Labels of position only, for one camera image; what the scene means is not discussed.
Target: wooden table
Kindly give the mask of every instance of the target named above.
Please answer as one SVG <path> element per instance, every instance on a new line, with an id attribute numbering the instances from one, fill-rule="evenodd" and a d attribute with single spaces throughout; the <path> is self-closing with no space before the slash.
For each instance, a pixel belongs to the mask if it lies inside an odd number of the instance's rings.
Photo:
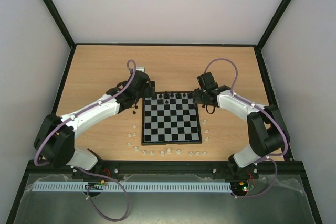
<path id="1" fill-rule="evenodd" d="M 199 87 L 196 77 L 215 58 L 228 58 L 237 65 L 239 76 L 235 91 L 238 94 L 256 103 L 268 104 L 253 47 L 78 45 L 57 114 L 80 109 L 117 83 L 127 80 L 128 59 L 145 67 L 146 73 L 155 81 L 156 91 L 191 91 Z M 232 65 L 219 61 L 209 70 L 220 86 L 231 86 L 235 76 Z M 209 115 L 199 106 L 202 144 L 141 146 L 142 102 L 138 105 L 135 115 L 133 109 L 128 109 L 103 120 L 81 134 L 75 145 L 92 149 L 109 160 L 226 161 L 248 143 L 247 125 L 243 120 L 221 109 Z M 128 133 L 134 132 L 135 137 L 128 137 Z M 171 154 L 166 153 L 168 148 L 172 150 Z M 177 149 L 181 150 L 180 154 L 176 153 Z M 154 155 L 150 156 L 149 151 L 154 151 Z M 161 156 L 160 151 L 165 151 L 165 155 Z"/>

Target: black frame post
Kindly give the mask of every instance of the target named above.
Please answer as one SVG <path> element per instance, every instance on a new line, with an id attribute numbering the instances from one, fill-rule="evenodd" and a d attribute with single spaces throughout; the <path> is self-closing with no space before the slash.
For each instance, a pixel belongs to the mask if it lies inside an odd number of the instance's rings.
<path id="1" fill-rule="evenodd" d="M 271 36 L 274 28 L 277 26 L 280 18 L 282 17 L 283 13 L 285 12 L 287 6 L 289 5 L 291 0 L 282 0 L 278 9 L 273 15 L 273 18 L 271 19 L 270 23 L 268 24 L 264 34 L 262 35 L 259 43 L 258 43 L 258 49 L 262 50 L 264 45 L 266 44 L 268 38 Z"/>
<path id="2" fill-rule="evenodd" d="M 50 14 L 54 18 L 56 25 L 60 29 L 61 33 L 64 36 L 64 39 L 67 41 L 68 45 L 70 48 L 75 46 L 75 42 L 72 39 L 67 27 L 65 26 L 61 16 L 59 15 L 56 6 L 53 3 L 53 0 L 43 0 L 44 3 L 46 4 L 48 10 L 50 11 Z"/>

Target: white wall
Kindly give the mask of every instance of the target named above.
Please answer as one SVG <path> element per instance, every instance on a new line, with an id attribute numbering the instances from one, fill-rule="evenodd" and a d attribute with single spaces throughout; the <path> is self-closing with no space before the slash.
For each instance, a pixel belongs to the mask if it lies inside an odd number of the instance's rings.
<path id="1" fill-rule="evenodd" d="M 263 50 L 296 159 L 335 223 L 336 0 L 292 0 Z"/>
<path id="2" fill-rule="evenodd" d="M 0 0 L 0 223 L 33 157 L 68 55 L 42 0 Z"/>
<path id="3" fill-rule="evenodd" d="M 256 44 L 281 0 L 53 0 L 75 42 Z"/>

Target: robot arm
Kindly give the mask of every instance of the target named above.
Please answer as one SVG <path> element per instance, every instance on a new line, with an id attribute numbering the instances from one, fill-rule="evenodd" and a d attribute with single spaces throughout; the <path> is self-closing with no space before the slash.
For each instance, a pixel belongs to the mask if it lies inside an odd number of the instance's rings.
<path id="1" fill-rule="evenodd" d="M 150 81 L 149 76 L 144 73 L 143 68 L 137 68 L 129 86 L 116 96 L 116 94 L 121 91 L 120 86 L 125 87 L 126 83 L 130 81 L 130 78 L 128 81 L 121 82 L 115 88 L 108 90 L 106 94 L 96 102 L 78 111 L 61 117 L 53 113 L 46 116 L 35 139 L 34 148 L 39 149 L 46 137 L 56 127 L 63 124 L 63 126 L 50 137 L 41 150 L 41 155 L 49 161 L 54 168 L 71 165 L 81 167 L 85 170 L 91 170 L 100 160 L 100 157 L 92 150 L 75 148 L 75 139 L 82 132 L 101 120 L 117 115 L 133 105 L 136 106 L 140 98 L 148 98 L 155 94 L 155 83 Z"/>
<path id="2" fill-rule="evenodd" d="M 228 86 L 219 87 L 210 72 L 198 76 L 197 79 L 201 89 L 195 90 L 195 103 L 229 110 L 247 122 L 249 144 L 229 158 L 233 174 L 284 146 L 281 134 L 260 110 L 267 112 L 276 121 L 289 142 L 286 126 L 277 106 L 254 104 L 233 93 Z"/>

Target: chessboard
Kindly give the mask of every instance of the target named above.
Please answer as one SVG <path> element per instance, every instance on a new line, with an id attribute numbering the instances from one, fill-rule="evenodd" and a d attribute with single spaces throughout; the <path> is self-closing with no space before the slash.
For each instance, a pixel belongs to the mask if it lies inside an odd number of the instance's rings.
<path id="1" fill-rule="evenodd" d="M 193 92 L 157 92 L 142 108 L 142 145 L 202 142 Z"/>

